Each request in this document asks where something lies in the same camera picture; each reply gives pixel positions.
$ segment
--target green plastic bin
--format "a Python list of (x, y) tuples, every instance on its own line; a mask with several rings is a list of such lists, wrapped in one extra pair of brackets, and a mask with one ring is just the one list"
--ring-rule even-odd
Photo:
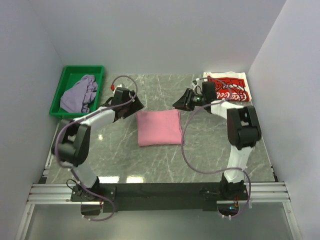
[(50, 115), (57, 118), (73, 119), (88, 114), (88, 112), (70, 113), (60, 107), (60, 98), (62, 97), (64, 92), (72, 88), (76, 84), (76, 82), (78, 82), (86, 74), (94, 75), (95, 81), (98, 85), (95, 99), (89, 104), (90, 112), (97, 110), (99, 95), (104, 78), (104, 67), (100, 65), (69, 65), (65, 66), (62, 71), (61, 78), (50, 107)]

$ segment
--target white panel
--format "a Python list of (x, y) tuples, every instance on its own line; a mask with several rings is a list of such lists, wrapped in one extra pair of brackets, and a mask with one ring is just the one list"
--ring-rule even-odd
[(15, 237), (42, 175), (57, 120), (49, 108), (62, 71), (26, 0), (0, 1), (0, 236)]
[(248, 72), (285, 0), (30, 0), (64, 64)]
[(288, 0), (249, 74), (275, 173), (306, 240), (320, 237), (320, 1)]

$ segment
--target folded pink towel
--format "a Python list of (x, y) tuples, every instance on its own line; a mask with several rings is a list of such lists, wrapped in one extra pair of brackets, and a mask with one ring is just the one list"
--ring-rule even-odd
[(136, 113), (138, 144), (142, 146), (181, 144), (180, 113), (177, 109)]

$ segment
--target purple cloth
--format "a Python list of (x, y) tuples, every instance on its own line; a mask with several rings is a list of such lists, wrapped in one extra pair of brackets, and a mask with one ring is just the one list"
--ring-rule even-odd
[(60, 107), (68, 113), (88, 113), (88, 104), (96, 97), (98, 84), (94, 75), (84, 75), (60, 98)]

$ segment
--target purple cable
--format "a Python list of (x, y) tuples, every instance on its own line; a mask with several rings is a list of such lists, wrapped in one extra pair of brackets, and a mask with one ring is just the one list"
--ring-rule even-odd
[[(89, 118), (92, 118), (92, 117), (94, 117), (95, 115), (97, 115), (97, 114), (99, 114), (99, 113), (102, 113), (102, 112), (104, 112), (104, 111), (107, 111), (107, 110), (110, 110), (110, 109), (114, 109), (114, 108), (118, 108), (118, 107), (122, 107), (122, 106), (124, 106), (124, 105), (127, 105), (127, 104), (131, 103), (131, 102), (135, 99), (135, 97), (137, 96), (137, 94), (138, 94), (138, 85), (137, 85), (136, 81), (135, 81), (132, 77), (127, 76), (127, 75), (120, 75), (120, 76), (116, 77), (116, 78), (113, 80), (112, 85), (113, 85), (113, 84), (115, 83), (115, 81), (116, 81), (117, 79), (119, 79), (119, 78), (128, 78), (128, 79), (130, 79), (130, 80), (133, 82), (133, 84), (135, 85), (135, 94), (134, 94), (134, 96), (133, 96), (129, 101), (124, 102), (124, 103), (121, 103), (121, 104), (118, 104), (118, 105), (109, 106), (109, 107), (104, 108), (104, 109), (102, 109), (102, 110), (100, 110), (100, 111), (90, 113), (90, 114), (86, 115), (86, 116), (85, 116), (84, 118), (82, 118), (82, 119), (78, 119), (78, 120), (76, 120), (76, 121), (72, 121), (72, 122), (68, 123), (67, 125), (65, 125), (65, 126), (61, 129), (61, 131), (58, 133), (58, 135), (57, 135), (57, 137), (56, 137), (55, 144), (54, 144), (54, 155), (55, 155), (55, 157), (56, 157), (56, 160), (57, 160), (57, 162), (58, 162), (58, 164), (59, 164), (59, 166), (60, 166), (61, 168), (71, 169), (71, 173), (73, 174), (74, 178), (75, 178), (78, 182), (80, 182), (80, 179), (78, 178), (77, 174), (76, 174), (75, 171), (73, 170), (73, 167), (63, 165), (63, 164), (62, 164), (62, 161), (61, 161), (61, 159), (60, 159), (60, 157), (59, 157), (58, 145), (59, 145), (59, 143), (60, 143), (61, 136), (62, 136), (62, 134), (67, 130), (67, 128), (69, 128), (70, 126), (72, 126), (72, 125), (74, 125), (74, 124), (78, 124), (78, 123), (80, 123), (80, 122), (83, 122), (83, 121), (85, 121), (85, 120), (87, 120), (87, 119), (89, 119)], [(99, 195), (99, 194), (96, 194), (96, 193), (90, 191), (82, 182), (80, 182), (79, 185), (80, 185), (87, 193), (89, 193), (89, 194), (91, 194), (91, 195), (93, 195), (93, 196), (95, 196), (95, 197), (97, 197), (97, 198), (103, 199), (103, 200), (105, 200), (106, 202), (109, 202), (109, 203), (112, 205), (112, 213), (111, 213), (109, 216), (105, 217), (105, 218), (95, 219), (95, 218), (89, 218), (89, 217), (87, 217), (87, 216), (85, 216), (84, 218), (86, 218), (86, 219), (88, 219), (88, 220), (90, 220), (90, 221), (93, 221), (93, 222), (101, 222), (101, 221), (110, 219), (110, 218), (115, 214), (115, 212), (116, 212), (116, 206), (115, 206), (115, 204), (114, 204), (109, 198), (107, 198), (107, 197), (105, 197), (105, 196), (102, 196), (102, 195)]]
[(191, 119), (201, 110), (201, 109), (204, 109), (206, 107), (210, 107), (210, 106), (213, 106), (213, 105), (218, 105), (218, 104), (222, 104), (224, 101), (228, 101), (232, 98), (232, 90), (230, 89), (230, 87), (228, 87), (223, 81), (219, 80), (219, 79), (216, 79), (216, 78), (213, 78), (213, 77), (202, 77), (200, 78), (199, 80), (204, 80), (204, 79), (214, 79), (220, 83), (222, 83), (224, 85), (224, 87), (226, 87), (230, 93), (230, 96), (226, 99), (222, 99), (221, 101), (219, 102), (215, 102), (215, 103), (209, 103), (209, 104), (206, 104), (206, 105), (203, 105), (201, 107), (199, 107), (196, 111), (194, 111), (190, 118), (188, 119), (188, 121), (186, 121), (186, 124), (184, 126), (184, 129), (182, 131), (182, 138), (181, 138), (181, 152), (182, 152), (182, 157), (185, 161), (185, 163), (188, 165), (189, 168), (191, 168), (193, 171), (197, 172), (197, 173), (200, 173), (200, 174), (218, 174), (218, 173), (221, 173), (221, 172), (224, 172), (224, 171), (227, 171), (227, 170), (238, 170), (238, 171), (241, 171), (244, 173), (244, 175), (246, 176), (247, 180), (248, 180), (248, 183), (249, 183), (249, 191), (248, 191), (248, 199), (246, 200), (245, 202), (245, 205), (243, 208), (241, 208), (241, 210), (234, 216), (231, 216), (231, 218), (234, 218), (238, 215), (240, 215), (241, 213), (243, 213), (243, 211), (248, 207), (249, 205), (249, 201), (250, 201), (250, 197), (251, 197), (251, 180), (250, 180), (250, 177), (249, 175), (247, 174), (247, 172), (244, 170), (244, 169), (241, 169), (240, 167), (228, 167), (228, 168), (224, 168), (224, 169), (220, 169), (220, 170), (216, 170), (216, 171), (201, 171), (201, 170), (198, 170), (196, 169), (195, 167), (193, 167), (191, 165), (191, 163), (187, 160), (187, 157), (186, 157), (186, 154), (185, 154), (185, 149), (184, 149), (184, 143), (185, 143), (185, 134), (186, 134), (186, 130), (187, 130), (187, 127), (191, 121)]

